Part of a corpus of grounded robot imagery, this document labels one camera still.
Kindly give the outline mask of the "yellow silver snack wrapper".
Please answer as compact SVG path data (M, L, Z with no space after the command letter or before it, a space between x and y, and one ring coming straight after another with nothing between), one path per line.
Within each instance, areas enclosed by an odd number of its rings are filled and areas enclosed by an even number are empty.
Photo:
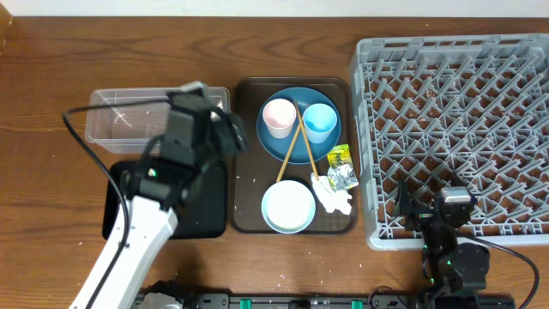
M334 146L327 154L328 179L334 191L347 191L359 184L348 144Z

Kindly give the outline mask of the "white napkin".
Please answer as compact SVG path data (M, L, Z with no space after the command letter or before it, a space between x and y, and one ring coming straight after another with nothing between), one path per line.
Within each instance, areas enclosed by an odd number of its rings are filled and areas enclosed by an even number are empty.
M351 214L352 205L349 201L352 196L346 190L334 191L327 176L317 176L315 173L311 174L311 183L317 199L327 213L339 210L343 215Z

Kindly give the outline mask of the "light blue bowl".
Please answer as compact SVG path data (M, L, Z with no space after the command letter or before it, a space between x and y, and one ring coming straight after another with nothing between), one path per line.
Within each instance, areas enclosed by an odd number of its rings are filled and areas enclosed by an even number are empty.
M294 180L282 180L265 191L261 211L267 225L277 233L300 233L311 224L316 203L305 185Z

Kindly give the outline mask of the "light blue cup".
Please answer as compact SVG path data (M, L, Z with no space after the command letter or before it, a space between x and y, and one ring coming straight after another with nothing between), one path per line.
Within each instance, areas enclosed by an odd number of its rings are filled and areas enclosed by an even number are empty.
M323 143L335 129L338 118L332 106L317 103L305 109L303 121L309 141Z

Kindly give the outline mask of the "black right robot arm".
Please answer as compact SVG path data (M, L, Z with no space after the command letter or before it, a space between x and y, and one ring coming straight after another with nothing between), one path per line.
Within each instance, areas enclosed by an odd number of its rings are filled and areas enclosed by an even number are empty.
M422 267L431 286L407 304L408 308L514 308L509 296L482 296L490 268L490 252L471 242L458 241L458 228L470 220L477 198L465 186L444 187L428 206L413 200L400 181L395 212L407 231L422 234Z

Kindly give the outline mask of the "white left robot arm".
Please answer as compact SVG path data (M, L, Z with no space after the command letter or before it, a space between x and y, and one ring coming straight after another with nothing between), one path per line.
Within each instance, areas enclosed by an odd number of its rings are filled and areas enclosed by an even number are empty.
M74 308L129 308L169 239L214 238L227 215L226 160L246 150L243 120L192 82L166 94L163 133L114 178L88 145L75 140L106 175L118 205L106 244Z

